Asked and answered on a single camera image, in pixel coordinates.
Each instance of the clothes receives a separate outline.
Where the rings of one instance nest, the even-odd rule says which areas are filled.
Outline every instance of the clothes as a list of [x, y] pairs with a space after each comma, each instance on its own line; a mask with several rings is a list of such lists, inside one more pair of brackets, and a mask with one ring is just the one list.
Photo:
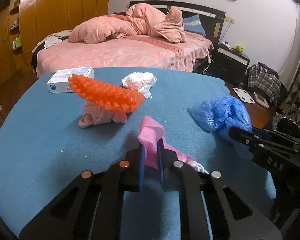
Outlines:
[[37, 44], [37, 46], [32, 50], [32, 53], [34, 53], [35, 50], [37, 49], [37, 47], [38, 47], [39, 45], [41, 45], [42, 43], [44, 43], [48, 37], [54, 35], [54, 36], [56, 36], [57, 38], [62, 38], [62, 37], [65, 37], [65, 36], [69, 36], [71, 32], [72, 32], [72, 31], [61, 31], [61, 32], [58, 32], [58, 33], [53, 33], [53, 34], [48, 35], [47, 37], [45, 37], [42, 41], [40, 41], [40, 42]]
[[164, 138], [164, 133], [165, 131], [163, 126], [157, 121], [153, 120], [151, 117], [145, 116], [142, 119], [138, 140], [146, 148], [145, 165], [159, 169], [157, 141], [162, 138], [164, 148], [176, 152], [179, 161], [188, 163], [194, 169], [209, 174], [201, 164], [195, 161], [195, 158], [191, 157], [190, 155], [183, 154], [173, 146], [167, 144]]
[[248, 69], [248, 87], [258, 87], [270, 98], [270, 103], [276, 103], [280, 96], [280, 80], [275, 74], [270, 74], [259, 64], [254, 64]]
[[[64, 37], [60, 37], [59, 39], [64, 41], [64, 40], [68, 39], [68, 37], [69, 36], [64, 36]], [[41, 43], [40, 45], [38, 45], [34, 51], [32, 51], [33, 54], [32, 54], [32, 58], [31, 58], [31, 66], [32, 66], [34, 72], [36, 72], [36, 70], [37, 70], [37, 55], [38, 55], [39, 51], [42, 49], [45, 49], [45, 41], [43, 43]]]
[[127, 89], [137, 90], [145, 98], [152, 98], [150, 88], [156, 81], [157, 78], [150, 72], [132, 72], [122, 79], [122, 84]]
[[96, 125], [107, 122], [127, 122], [127, 114], [122, 111], [109, 111], [95, 105], [92, 102], [86, 101], [83, 106], [82, 118], [78, 124], [81, 128], [86, 128], [90, 125]]
[[44, 48], [45, 49], [50, 48], [60, 43], [61, 41], [62, 41], [61, 39], [58, 39], [56, 36], [52, 35], [46, 39], [46, 42], [44, 43]]

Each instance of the blue felt surface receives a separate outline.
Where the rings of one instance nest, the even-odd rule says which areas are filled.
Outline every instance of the blue felt surface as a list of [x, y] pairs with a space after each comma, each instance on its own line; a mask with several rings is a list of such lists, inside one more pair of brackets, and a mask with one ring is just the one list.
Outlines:
[[[203, 131], [187, 111], [194, 102], [229, 94], [222, 80], [161, 69], [94, 71], [96, 79], [116, 85], [133, 71], [153, 72], [158, 82], [151, 89], [153, 98], [146, 99], [126, 124], [86, 129], [78, 126], [84, 100], [74, 93], [49, 93], [46, 83], [52, 74], [42, 76], [22, 96], [0, 130], [0, 215], [13, 233], [18, 236], [81, 171], [105, 171], [137, 148], [145, 115], [164, 126], [167, 143], [197, 157], [208, 171], [221, 171], [229, 186], [263, 213], [269, 211], [275, 191], [268, 173], [241, 159], [231, 144]], [[142, 192], [124, 195], [122, 240], [179, 239], [178, 194], [160, 189], [156, 170], [146, 168], [145, 178]]]

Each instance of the orange bath sponge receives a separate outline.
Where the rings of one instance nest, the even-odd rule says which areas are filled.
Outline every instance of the orange bath sponge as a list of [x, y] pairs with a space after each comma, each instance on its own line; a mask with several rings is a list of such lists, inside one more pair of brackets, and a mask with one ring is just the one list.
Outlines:
[[104, 83], [82, 75], [72, 74], [69, 87], [79, 97], [111, 111], [134, 112], [145, 97], [138, 91]]

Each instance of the white scale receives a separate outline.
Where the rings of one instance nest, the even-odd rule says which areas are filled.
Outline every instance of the white scale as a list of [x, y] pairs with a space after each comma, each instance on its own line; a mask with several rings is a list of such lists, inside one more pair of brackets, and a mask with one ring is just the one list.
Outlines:
[[233, 90], [243, 102], [250, 104], [256, 103], [246, 90], [239, 88], [233, 88]]

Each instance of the pink blanket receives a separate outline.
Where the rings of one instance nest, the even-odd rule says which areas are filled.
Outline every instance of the pink blanket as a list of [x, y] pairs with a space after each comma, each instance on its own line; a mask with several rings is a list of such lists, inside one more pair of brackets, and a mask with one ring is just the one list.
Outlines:
[[138, 3], [129, 8], [126, 16], [100, 16], [79, 24], [70, 34], [69, 42], [96, 44], [107, 37], [122, 39], [142, 34], [164, 37], [176, 44], [186, 42], [181, 10], [172, 7], [165, 15], [149, 4]]
[[98, 44], [65, 40], [38, 53], [37, 76], [80, 66], [153, 67], [192, 72], [195, 60], [206, 57], [213, 46], [202, 35], [185, 34], [187, 43], [180, 44], [145, 35], [110, 39]]

